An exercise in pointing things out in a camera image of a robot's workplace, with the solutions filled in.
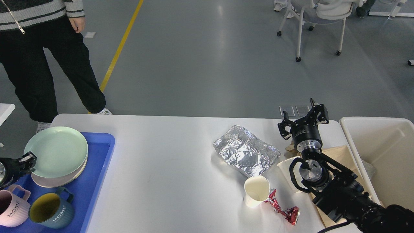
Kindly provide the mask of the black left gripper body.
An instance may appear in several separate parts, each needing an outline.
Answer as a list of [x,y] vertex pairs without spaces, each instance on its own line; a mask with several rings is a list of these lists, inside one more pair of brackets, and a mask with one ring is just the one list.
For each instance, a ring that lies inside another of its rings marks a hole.
[[0,189],[5,189],[25,175],[22,159],[0,158]]

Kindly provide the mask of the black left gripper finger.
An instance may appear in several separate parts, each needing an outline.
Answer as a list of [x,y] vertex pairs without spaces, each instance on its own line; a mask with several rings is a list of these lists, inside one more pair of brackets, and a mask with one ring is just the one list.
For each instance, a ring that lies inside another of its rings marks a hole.
[[22,158],[18,159],[19,164],[19,176],[25,176],[27,174],[33,173],[36,169],[34,168],[37,162],[37,157],[31,152],[28,151]]

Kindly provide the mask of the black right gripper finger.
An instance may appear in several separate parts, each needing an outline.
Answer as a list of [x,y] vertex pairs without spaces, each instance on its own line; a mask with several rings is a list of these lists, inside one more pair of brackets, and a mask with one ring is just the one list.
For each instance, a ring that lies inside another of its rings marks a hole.
[[278,129],[281,134],[281,137],[284,140],[289,138],[296,138],[300,134],[303,134],[303,117],[298,120],[291,121],[287,111],[283,111],[283,119],[281,123],[278,124]]
[[303,117],[302,123],[310,126],[329,124],[327,109],[324,104],[318,104],[310,98],[311,110]]

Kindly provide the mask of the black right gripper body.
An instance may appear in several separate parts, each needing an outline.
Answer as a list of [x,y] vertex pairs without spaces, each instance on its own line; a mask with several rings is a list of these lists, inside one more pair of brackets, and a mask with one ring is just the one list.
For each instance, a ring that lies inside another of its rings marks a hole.
[[302,153],[306,149],[321,149],[322,139],[318,126],[293,126],[290,129],[295,149]]

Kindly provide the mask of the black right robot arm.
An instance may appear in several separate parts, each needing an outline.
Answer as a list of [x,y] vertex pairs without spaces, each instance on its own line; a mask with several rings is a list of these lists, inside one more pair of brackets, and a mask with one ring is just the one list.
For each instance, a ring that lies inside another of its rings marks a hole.
[[357,182],[357,175],[349,168],[322,152],[319,124],[328,124],[327,109],[311,98],[312,108],[302,118],[289,119],[283,112],[278,124],[281,137],[292,139],[300,157],[289,166],[289,175],[294,187],[302,192],[314,194],[313,203],[335,226],[321,230],[322,233],[355,224],[363,233],[412,233],[413,212],[400,205],[382,207],[369,198],[369,193]]

